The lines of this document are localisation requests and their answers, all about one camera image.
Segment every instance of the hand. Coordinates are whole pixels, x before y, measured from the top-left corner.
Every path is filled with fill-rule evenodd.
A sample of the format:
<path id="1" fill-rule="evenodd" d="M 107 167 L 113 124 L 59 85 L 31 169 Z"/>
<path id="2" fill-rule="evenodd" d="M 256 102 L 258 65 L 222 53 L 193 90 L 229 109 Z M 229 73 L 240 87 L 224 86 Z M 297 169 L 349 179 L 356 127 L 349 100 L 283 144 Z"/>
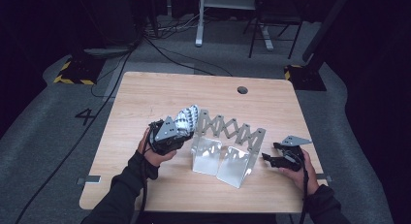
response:
<path id="1" fill-rule="evenodd" d="M 140 154 L 143 154 L 142 151 L 144 149 L 144 144 L 145 144 L 145 140 L 148 138 L 148 133 L 149 133 L 149 128 L 147 128 L 144 132 L 144 136 L 142 137 L 142 140 L 139 143 L 139 148 L 137 149 L 137 151 Z M 177 154 L 176 150 L 173 150 L 169 153 L 167 153 L 166 155 L 160 155 L 155 153 L 154 151 L 152 151 L 150 144 L 147 144 L 147 147 L 145 148 L 145 154 L 144 157 L 145 159 L 152 165 L 155 167 L 160 167 L 160 164 L 164 161 L 168 161 L 171 160 L 175 155 Z"/>
<path id="2" fill-rule="evenodd" d="M 315 174 L 314 167 L 311 164 L 311 159 L 307 151 L 302 149 L 302 153 L 304 154 L 304 164 L 305 168 L 308 171 L 308 185 L 307 185 L 307 195 L 314 194 L 317 191 L 319 185 L 317 182 L 317 176 Z M 298 172 L 294 172 L 293 170 L 280 168 L 279 171 L 284 174 L 286 177 L 293 180 L 294 184 L 299 188 L 301 191 L 304 189 L 304 172 L 302 168 Z"/>

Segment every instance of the black chair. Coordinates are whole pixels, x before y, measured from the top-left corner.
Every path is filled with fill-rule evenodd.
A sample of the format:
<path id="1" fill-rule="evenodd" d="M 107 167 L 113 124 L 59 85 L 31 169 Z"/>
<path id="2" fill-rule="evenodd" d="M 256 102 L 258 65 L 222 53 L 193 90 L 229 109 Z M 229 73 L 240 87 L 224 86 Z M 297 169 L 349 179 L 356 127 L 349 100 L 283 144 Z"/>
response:
<path id="1" fill-rule="evenodd" d="M 290 25 L 296 25 L 298 29 L 294 40 L 276 39 L 277 41 L 293 41 L 288 55 L 288 59 L 290 59 L 302 26 L 302 18 L 293 0 L 255 0 L 254 5 L 255 15 L 250 18 L 243 31 L 243 33 L 245 33 L 251 21 L 255 19 L 253 39 L 248 57 L 251 57 L 255 40 L 268 40 L 265 38 L 256 38 L 257 28 L 262 25 L 284 26 L 284 29 L 277 35 L 277 37 L 280 37 Z"/>

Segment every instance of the person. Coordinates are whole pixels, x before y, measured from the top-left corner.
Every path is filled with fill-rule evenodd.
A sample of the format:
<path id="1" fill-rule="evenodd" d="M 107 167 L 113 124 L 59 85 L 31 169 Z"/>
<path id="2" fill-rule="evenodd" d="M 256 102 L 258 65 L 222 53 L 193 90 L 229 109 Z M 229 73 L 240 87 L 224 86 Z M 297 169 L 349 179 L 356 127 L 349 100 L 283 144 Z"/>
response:
<path id="1" fill-rule="evenodd" d="M 156 154 L 146 146 L 145 154 L 142 154 L 144 143 L 147 138 L 148 129 L 145 131 L 142 140 L 135 154 L 128 161 L 128 165 L 122 173 L 111 180 L 111 189 L 100 203 L 86 216 L 81 224 L 91 223 L 126 223 L 129 224 L 133 218 L 135 200 L 140 195 L 143 187 L 142 173 L 150 179 L 158 177 L 160 165 L 171 160 L 176 151 L 172 151 L 164 156 Z M 308 186 L 306 198 L 306 210 L 311 219 L 316 224 L 345 224 L 350 223 L 341 213 L 341 204 L 333 196 L 333 191 L 326 185 L 319 185 L 316 179 L 315 170 L 311 164 L 309 154 L 303 150 L 305 167 L 308 171 Z M 141 170 L 142 161 L 146 160 L 145 172 Z M 284 176 L 290 178 L 301 191 L 303 190 L 302 169 L 294 172 L 289 169 L 280 168 Z"/>

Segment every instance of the light wood surface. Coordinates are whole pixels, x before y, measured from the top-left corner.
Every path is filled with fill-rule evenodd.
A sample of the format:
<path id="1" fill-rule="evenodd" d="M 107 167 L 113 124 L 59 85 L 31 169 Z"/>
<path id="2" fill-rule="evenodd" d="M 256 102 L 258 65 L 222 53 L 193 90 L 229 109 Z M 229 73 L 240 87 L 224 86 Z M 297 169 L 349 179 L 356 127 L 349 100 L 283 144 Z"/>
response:
<path id="1" fill-rule="evenodd" d="M 247 94 L 237 88 L 245 86 Z M 121 173 L 149 123 L 191 105 L 247 123 L 251 132 L 267 130 L 251 175 L 237 189 L 216 176 L 192 171 L 191 141 L 176 157 L 161 165 L 159 178 L 148 181 L 146 210 L 206 212 L 300 212 L 301 192 L 294 183 L 264 161 L 261 153 L 278 155 L 272 143 L 289 135 L 311 139 L 293 86 L 286 80 L 263 80 L 128 72 L 124 75 L 96 153 L 90 175 L 101 182 L 85 184 L 79 205 L 93 209 L 107 194 L 113 176 Z M 233 141 L 222 134 L 223 145 Z M 246 145 L 237 146 L 246 150 Z M 313 144 L 301 146 L 322 173 Z"/>

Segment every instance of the black long-sleeve shirt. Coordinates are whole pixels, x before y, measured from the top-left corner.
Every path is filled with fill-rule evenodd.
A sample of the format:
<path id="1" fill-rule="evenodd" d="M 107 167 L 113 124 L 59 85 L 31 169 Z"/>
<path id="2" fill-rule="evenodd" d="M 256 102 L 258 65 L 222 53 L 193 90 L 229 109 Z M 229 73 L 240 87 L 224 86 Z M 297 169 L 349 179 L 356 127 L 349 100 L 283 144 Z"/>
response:
<path id="1" fill-rule="evenodd" d="M 134 213 L 136 198 L 142 189 L 141 164 L 143 157 L 137 151 L 123 172 L 111 181 L 111 189 L 102 201 L 84 218 L 82 224 L 124 223 L 129 224 Z M 158 177 L 158 168 L 147 163 L 146 176 Z M 306 210 L 316 224 L 350 223 L 341 213 L 341 204 L 326 185 L 307 197 Z"/>

